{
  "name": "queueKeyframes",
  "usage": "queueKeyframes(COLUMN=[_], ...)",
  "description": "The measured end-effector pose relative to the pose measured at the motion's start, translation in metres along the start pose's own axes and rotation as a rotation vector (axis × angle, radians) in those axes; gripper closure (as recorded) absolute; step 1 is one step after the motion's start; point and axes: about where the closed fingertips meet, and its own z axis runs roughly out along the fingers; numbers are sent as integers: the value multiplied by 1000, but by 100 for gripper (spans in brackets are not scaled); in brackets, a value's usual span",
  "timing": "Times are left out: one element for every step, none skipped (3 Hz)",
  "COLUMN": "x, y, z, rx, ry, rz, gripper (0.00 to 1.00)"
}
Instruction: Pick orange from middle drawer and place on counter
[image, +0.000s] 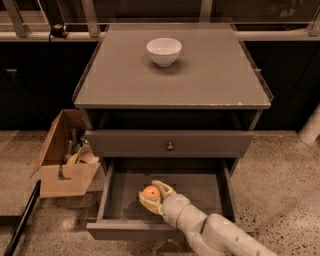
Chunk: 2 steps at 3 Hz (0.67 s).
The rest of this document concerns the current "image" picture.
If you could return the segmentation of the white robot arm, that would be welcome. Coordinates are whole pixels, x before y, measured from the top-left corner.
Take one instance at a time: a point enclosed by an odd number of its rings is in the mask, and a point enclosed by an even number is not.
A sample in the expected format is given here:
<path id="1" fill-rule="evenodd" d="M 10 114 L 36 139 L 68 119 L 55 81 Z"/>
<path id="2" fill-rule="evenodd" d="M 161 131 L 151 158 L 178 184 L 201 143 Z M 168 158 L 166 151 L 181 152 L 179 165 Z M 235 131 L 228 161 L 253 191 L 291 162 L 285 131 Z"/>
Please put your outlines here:
<path id="1" fill-rule="evenodd" d="M 251 236 L 226 217 L 205 214 L 169 185 L 139 194 L 141 204 L 182 231 L 199 256 L 320 256 L 320 112 L 298 134 L 259 132 L 233 180 L 240 218 Z"/>

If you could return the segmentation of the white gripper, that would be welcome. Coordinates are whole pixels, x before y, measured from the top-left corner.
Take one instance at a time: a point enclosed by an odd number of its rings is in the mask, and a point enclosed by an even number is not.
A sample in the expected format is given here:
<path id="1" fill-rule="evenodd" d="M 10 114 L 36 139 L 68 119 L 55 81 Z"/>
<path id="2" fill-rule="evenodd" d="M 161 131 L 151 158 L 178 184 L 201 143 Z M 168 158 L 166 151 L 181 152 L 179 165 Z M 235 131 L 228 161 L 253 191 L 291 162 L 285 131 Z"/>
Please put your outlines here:
<path id="1" fill-rule="evenodd" d="M 175 194 L 176 191 L 171 186 L 159 180 L 153 180 L 151 184 L 159 190 L 160 195 L 146 196 L 140 192 L 140 203 L 150 212 L 162 215 L 166 223 L 176 228 L 180 214 L 191 201 L 182 194 Z"/>

